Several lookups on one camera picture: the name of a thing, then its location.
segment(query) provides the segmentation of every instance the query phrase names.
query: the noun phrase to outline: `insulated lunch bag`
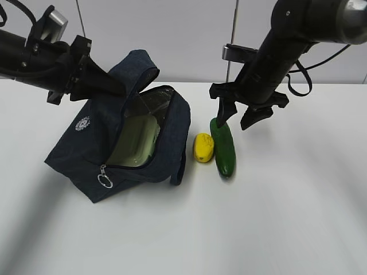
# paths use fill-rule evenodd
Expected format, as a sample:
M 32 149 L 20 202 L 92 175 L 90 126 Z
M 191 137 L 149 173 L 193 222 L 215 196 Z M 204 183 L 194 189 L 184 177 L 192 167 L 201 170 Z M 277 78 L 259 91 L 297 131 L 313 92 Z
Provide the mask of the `insulated lunch bag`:
M 144 90 L 159 70 L 144 50 L 109 74 L 125 97 L 95 94 L 45 163 L 67 176 L 93 203 L 143 182 L 181 183 L 190 126 L 189 104 L 170 86 Z

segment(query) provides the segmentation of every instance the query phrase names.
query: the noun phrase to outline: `metal ring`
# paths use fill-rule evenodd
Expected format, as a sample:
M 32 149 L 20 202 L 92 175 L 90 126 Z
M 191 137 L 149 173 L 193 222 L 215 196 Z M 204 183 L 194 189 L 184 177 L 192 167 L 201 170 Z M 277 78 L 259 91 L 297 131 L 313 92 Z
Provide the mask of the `metal ring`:
M 105 178 L 110 183 L 110 186 L 107 186 L 105 183 L 102 182 L 101 178 Z M 102 184 L 105 188 L 111 189 L 114 186 L 114 183 L 110 180 L 110 178 L 106 175 L 98 175 L 98 181 Z

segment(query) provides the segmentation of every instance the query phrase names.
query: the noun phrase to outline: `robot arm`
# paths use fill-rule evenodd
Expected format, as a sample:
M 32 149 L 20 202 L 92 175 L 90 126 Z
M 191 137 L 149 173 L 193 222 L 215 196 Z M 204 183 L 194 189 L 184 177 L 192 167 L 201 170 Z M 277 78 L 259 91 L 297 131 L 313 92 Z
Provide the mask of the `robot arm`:
M 90 58 L 92 41 L 77 36 L 69 46 L 60 41 L 67 19 L 49 6 L 36 21 L 19 1 L 7 0 L 31 20 L 28 38 L 0 30 L 0 75 L 25 84 L 49 90 L 47 102 L 59 105 L 64 94 L 71 101 L 88 99 L 94 93 L 124 96 L 123 83 L 112 78 Z M 0 5 L 6 23 L 6 13 Z
M 286 95 L 277 93 L 298 59 L 319 42 L 362 44 L 367 41 L 367 0 L 278 0 L 271 30 L 259 50 L 227 45 L 224 58 L 244 62 L 233 83 L 213 84 L 212 99 L 220 98 L 219 127 L 235 113 L 235 102 L 248 105 L 243 130 L 285 108 Z

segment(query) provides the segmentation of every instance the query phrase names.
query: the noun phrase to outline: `lemon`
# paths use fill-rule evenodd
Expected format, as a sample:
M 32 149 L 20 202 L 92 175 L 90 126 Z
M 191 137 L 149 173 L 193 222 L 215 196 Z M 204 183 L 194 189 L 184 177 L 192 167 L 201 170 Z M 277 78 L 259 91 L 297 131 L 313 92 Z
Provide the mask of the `lemon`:
M 201 163 L 210 161 L 214 154 L 214 140 L 207 133 L 199 133 L 193 146 L 194 158 Z

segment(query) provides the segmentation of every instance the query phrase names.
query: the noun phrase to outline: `green cucumber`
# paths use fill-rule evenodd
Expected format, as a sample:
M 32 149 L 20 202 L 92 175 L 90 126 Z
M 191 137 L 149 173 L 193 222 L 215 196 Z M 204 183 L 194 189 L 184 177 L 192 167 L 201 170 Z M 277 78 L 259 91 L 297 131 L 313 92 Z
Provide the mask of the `green cucumber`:
M 210 132 L 214 140 L 218 170 L 224 177 L 230 178 L 236 167 L 236 152 L 231 130 L 227 123 L 223 127 L 218 128 L 217 119 L 212 119 Z

